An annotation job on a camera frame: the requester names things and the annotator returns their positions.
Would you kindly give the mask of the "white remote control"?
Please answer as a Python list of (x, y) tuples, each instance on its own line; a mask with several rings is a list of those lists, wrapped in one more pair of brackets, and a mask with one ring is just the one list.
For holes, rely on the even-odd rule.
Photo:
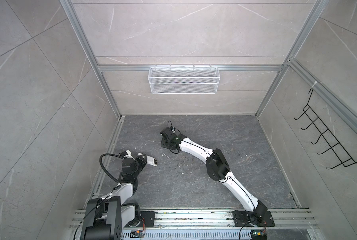
[(148, 156), (148, 155), (144, 155), (144, 159), (145, 161), (147, 162), (148, 165), (151, 165), (151, 166), (154, 166), (156, 167), (158, 164), (157, 164), (157, 160), (151, 156)]

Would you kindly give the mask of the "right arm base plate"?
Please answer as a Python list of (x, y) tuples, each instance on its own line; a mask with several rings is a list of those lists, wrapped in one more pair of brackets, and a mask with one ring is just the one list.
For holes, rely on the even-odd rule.
[(245, 224), (256, 227), (275, 227), (274, 219), (270, 211), (264, 215), (256, 215), (247, 211), (232, 211), (234, 224), (236, 227), (243, 227)]

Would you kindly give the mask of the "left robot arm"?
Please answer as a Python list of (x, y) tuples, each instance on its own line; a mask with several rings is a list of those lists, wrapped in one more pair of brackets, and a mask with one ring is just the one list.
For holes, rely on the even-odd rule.
[[(122, 160), (122, 171), (115, 178), (104, 166), (103, 158), (113, 157)], [(116, 185), (111, 192), (101, 198), (91, 199), (87, 203), (84, 218), (78, 225), (81, 228), (81, 240), (120, 240), (126, 225), (136, 227), (143, 223), (140, 206), (137, 203), (126, 204), (138, 188), (138, 175), (149, 164), (156, 166), (156, 159), (139, 153), (136, 157), (130, 151), (118, 155), (105, 153), (99, 158), (104, 173)]]

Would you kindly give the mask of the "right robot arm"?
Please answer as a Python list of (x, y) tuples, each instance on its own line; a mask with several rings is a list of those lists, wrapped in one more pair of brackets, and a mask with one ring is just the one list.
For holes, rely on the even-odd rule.
[(182, 151), (200, 159), (206, 165), (208, 176), (223, 184), (239, 200), (255, 224), (264, 223), (264, 217), (268, 214), (267, 207), (238, 181), (220, 149), (203, 147), (185, 135), (177, 134), (173, 127), (164, 128), (160, 134), (163, 137), (163, 148)]

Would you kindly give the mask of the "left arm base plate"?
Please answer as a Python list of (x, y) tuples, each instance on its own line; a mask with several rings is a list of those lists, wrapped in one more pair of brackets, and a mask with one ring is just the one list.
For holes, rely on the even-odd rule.
[(134, 227), (141, 228), (145, 226), (146, 228), (153, 228), (155, 224), (155, 215), (154, 211), (141, 211), (136, 213), (134, 220)]

